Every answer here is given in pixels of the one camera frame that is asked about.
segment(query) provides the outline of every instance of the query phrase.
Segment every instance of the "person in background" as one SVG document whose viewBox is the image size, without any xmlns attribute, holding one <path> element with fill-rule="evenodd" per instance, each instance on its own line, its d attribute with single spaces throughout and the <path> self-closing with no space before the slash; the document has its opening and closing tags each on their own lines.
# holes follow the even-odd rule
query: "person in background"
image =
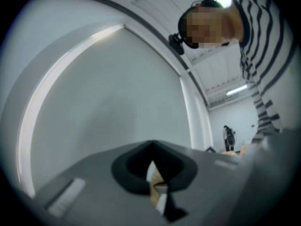
<svg viewBox="0 0 301 226">
<path fill-rule="evenodd" d="M 240 69 L 258 114 L 252 144 L 283 129 L 301 127 L 301 51 L 284 15 L 272 0 L 196 1 L 180 18 L 179 33 L 191 48 L 235 40 Z"/>
<path fill-rule="evenodd" d="M 235 144 L 234 134 L 235 132 L 231 128 L 229 128 L 228 126 L 224 126 L 223 135 L 224 135 L 224 141 L 226 146 L 226 152 L 234 151 L 234 144 Z"/>
</svg>

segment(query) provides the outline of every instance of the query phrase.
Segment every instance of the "gray surface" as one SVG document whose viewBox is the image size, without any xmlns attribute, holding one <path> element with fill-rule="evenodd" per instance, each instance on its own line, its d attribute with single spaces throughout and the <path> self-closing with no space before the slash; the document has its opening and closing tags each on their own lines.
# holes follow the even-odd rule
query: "gray surface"
<svg viewBox="0 0 301 226">
<path fill-rule="evenodd" d="M 111 174 L 111 165 L 120 154 L 138 144 L 127 145 L 89 156 L 60 176 L 52 180 L 36 195 L 36 201 L 45 205 L 72 178 L 82 178 L 87 185 L 65 217 L 76 225 L 162 225 L 166 221 L 151 205 L 147 196 L 127 193 L 117 184 Z M 198 165 L 198 173 L 187 190 L 174 193 L 177 207 L 189 213 L 202 204 L 213 204 L 219 190 L 234 170 L 214 165 L 215 160 L 238 164 L 240 157 L 191 150 L 182 146 L 165 143 L 192 159 Z"/>
<path fill-rule="evenodd" d="M 199 205 L 188 217 L 174 225 L 182 226 L 251 226 L 266 216 L 289 189 L 301 165 L 301 130 L 284 131 L 266 138 L 261 146 L 251 146 L 228 182 L 218 191 L 210 192 L 212 200 Z M 287 195 L 277 213 L 290 210 L 294 194 Z M 266 222 L 275 221 L 275 212 Z"/>
<path fill-rule="evenodd" d="M 80 54 L 43 102 L 32 136 L 33 185 L 86 156 L 149 139 L 190 146 L 180 79 L 121 29 Z"/>
</svg>

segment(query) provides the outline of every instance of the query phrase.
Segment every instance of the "ceiling light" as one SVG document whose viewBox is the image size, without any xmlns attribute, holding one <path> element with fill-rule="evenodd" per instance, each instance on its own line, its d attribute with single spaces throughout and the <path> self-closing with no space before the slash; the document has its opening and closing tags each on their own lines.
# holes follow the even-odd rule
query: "ceiling light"
<svg viewBox="0 0 301 226">
<path fill-rule="evenodd" d="M 232 0 L 215 0 L 215 1 L 219 2 L 223 8 L 228 8 L 232 4 Z"/>
<path fill-rule="evenodd" d="M 240 91 L 242 91 L 242 90 L 244 90 L 246 88 L 247 88 L 247 85 L 243 85 L 243 86 L 238 87 L 236 89 L 230 90 L 230 91 L 227 92 L 227 96 L 233 95 L 233 94 L 235 94 L 237 92 L 240 92 Z"/>
</svg>

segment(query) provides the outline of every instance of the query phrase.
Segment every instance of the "white panel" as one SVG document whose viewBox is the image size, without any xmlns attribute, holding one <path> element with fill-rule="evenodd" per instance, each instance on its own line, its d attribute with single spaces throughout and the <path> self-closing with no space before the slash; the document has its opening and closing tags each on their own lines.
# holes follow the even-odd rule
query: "white panel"
<svg viewBox="0 0 301 226">
<path fill-rule="evenodd" d="M 158 10 L 153 4 L 149 3 L 147 0 L 136 0 L 134 3 L 137 7 L 141 8 L 145 13 L 153 17 L 156 21 L 159 22 L 166 31 L 177 31 L 177 24 L 172 23 L 169 20 L 166 20 L 165 14 Z"/>
<path fill-rule="evenodd" d="M 208 62 L 204 62 L 198 69 L 196 69 L 205 90 L 211 89 L 215 82 L 215 77 Z"/>
<path fill-rule="evenodd" d="M 164 24 L 166 20 L 175 24 L 178 24 L 178 18 L 181 16 L 181 12 L 177 7 L 173 6 L 169 0 L 147 0 L 149 3 L 153 4 L 156 8 L 154 11 L 149 11 L 149 13 L 156 13 L 160 11 L 166 17 L 165 20 L 159 21 L 159 23 Z"/>
<path fill-rule="evenodd" d="M 240 49 L 239 45 L 229 48 L 226 53 L 229 62 L 229 80 L 237 78 L 240 74 Z"/>
<path fill-rule="evenodd" d="M 208 66 L 211 69 L 213 80 L 211 81 L 211 87 L 215 87 L 217 83 L 222 82 L 223 74 L 222 74 L 222 66 L 219 62 L 219 57 L 214 56 L 212 59 L 208 61 Z"/>
<path fill-rule="evenodd" d="M 199 93 L 195 93 L 195 98 L 198 106 L 200 123 L 202 126 L 204 149 L 207 149 L 213 146 L 213 137 L 212 137 L 210 120 L 209 120 L 209 114 L 201 95 Z"/>
<path fill-rule="evenodd" d="M 206 51 L 203 48 L 197 48 L 197 49 L 189 48 L 189 50 L 192 51 L 195 57 L 194 59 L 197 59 L 198 57 L 203 56 L 206 53 Z"/>
<path fill-rule="evenodd" d="M 150 139 L 190 147 L 181 83 L 153 49 L 122 29 L 79 55 L 48 93 L 33 133 L 34 185 L 86 156 Z"/>
<path fill-rule="evenodd" d="M 226 63 L 226 65 L 225 65 L 225 70 L 226 70 L 226 74 L 227 74 L 227 81 L 230 81 L 230 75 L 231 75 L 231 73 L 233 73 L 232 72 L 232 70 L 230 70 L 230 67 L 231 67 L 231 65 L 230 65 L 230 63 L 231 63 L 231 59 L 229 58 L 229 56 L 226 56 L 226 58 L 225 58 L 225 63 Z"/>
<path fill-rule="evenodd" d="M 199 120 L 199 111 L 195 99 L 194 84 L 190 77 L 185 74 L 181 78 L 181 85 L 184 94 L 188 123 L 190 129 L 191 148 L 204 150 L 205 145 L 202 138 L 202 125 Z"/>
<path fill-rule="evenodd" d="M 202 83 L 200 77 L 198 76 L 198 74 L 197 74 L 195 71 L 191 71 L 191 73 L 192 73 L 192 75 L 194 76 L 194 78 L 195 78 L 197 84 L 199 85 L 201 91 L 203 92 L 203 96 L 204 96 L 205 101 L 208 102 L 208 96 L 207 96 L 207 94 L 206 94 L 206 92 L 205 92 L 206 90 L 205 90 L 205 88 L 204 88 L 204 86 L 203 86 L 203 83 Z"/>
<path fill-rule="evenodd" d="M 218 84 L 225 84 L 229 79 L 229 69 L 227 63 L 227 56 L 220 56 L 216 59 L 214 64 L 214 71 L 218 74 Z"/>
</svg>

